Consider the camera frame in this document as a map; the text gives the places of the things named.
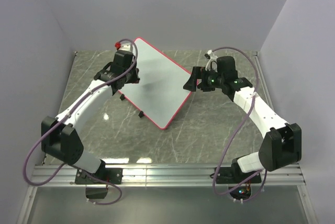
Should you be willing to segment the red framed whiteboard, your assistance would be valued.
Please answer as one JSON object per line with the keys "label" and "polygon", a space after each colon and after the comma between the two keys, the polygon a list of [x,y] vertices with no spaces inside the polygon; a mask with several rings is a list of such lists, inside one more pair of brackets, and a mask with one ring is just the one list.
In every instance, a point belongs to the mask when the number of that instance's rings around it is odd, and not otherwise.
{"label": "red framed whiteboard", "polygon": [[135,44],[140,81],[126,84],[119,92],[164,130],[191,95],[190,91],[183,89],[191,72],[144,39],[136,38]]}

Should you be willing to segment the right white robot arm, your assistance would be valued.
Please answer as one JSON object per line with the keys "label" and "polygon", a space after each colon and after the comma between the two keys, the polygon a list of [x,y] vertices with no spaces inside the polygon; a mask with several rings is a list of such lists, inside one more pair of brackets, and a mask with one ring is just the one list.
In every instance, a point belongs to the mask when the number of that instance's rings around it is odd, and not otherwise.
{"label": "right white robot arm", "polygon": [[259,129],[263,142],[259,151],[232,161],[231,176],[243,182],[257,171],[275,171],[302,158],[302,130],[277,115],[258,95],[245,77],[239,77],[231,56],[210,59],[206,66],[195,66],[183,88],[211,92],[219,88],[239,106]]}

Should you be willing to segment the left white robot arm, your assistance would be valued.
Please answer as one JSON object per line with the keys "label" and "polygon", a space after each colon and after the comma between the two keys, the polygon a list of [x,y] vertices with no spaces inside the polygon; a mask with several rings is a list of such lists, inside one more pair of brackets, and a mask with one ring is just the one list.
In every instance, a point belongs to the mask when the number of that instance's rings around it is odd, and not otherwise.
{"label": "left white robot arm", "polygon": [[84,150],[79,133],[85,123],[126,84],[138,83],[136,57],[130,50],[117,50],[113,61],[96,73],[85,92],[56,117],[41,124],[41,149],[65,164],[85,170],[93,183],[106,177],[105,162]]}

